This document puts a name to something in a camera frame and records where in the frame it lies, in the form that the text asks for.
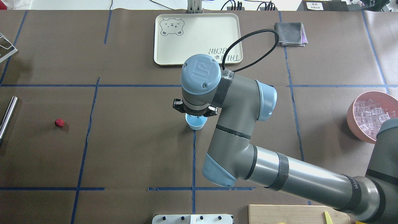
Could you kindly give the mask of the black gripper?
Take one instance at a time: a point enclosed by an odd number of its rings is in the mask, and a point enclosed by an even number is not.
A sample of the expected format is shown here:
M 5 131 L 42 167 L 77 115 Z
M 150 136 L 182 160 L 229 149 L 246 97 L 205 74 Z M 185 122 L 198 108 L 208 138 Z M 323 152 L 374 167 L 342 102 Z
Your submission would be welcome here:
M 217 115 L 217 107 L 214 107 L 209 103 L 205 103 L 203 105 L 194 105 L 189 103 L 184 98 L 175 98 L 173 101 L 173 108 L 180 113 L 185 113 L 189 116 L 211 117 Z

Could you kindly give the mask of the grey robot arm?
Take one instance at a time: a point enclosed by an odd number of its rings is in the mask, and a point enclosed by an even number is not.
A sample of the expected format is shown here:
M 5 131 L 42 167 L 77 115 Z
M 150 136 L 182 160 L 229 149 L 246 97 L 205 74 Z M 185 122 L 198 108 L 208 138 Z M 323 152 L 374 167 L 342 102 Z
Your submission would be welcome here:
M 250 144 L 255 123 L 275 108 L 276 90 L 198 54 L 182 65 L 182 99 L 173 108 L 192 116 L 221 113 L 202 168 L 222 187 L 238 179 L 332 207 L 368 224 L 397 223 L 397 118 L 385 121 L 364 177 L 350 177 Z

